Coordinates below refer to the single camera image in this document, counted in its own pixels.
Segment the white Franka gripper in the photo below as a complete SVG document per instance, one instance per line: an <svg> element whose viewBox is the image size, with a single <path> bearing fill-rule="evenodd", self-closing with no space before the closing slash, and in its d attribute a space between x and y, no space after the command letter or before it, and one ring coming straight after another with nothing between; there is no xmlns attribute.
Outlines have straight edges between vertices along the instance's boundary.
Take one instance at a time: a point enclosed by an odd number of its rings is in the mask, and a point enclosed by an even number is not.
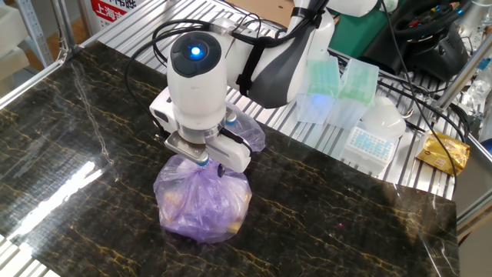
<svg viewBox="0 0 492 277"><path fill-rule="evenodd" d="M237 115L226 106L225 96L225 91L203 96L198 90L179 95L165 88L149 106L160 126L170 133L166 147L199 165L210 159L220 162L219 178L225 167L243 172L251 162L250 145L226 129Z"/></svg>

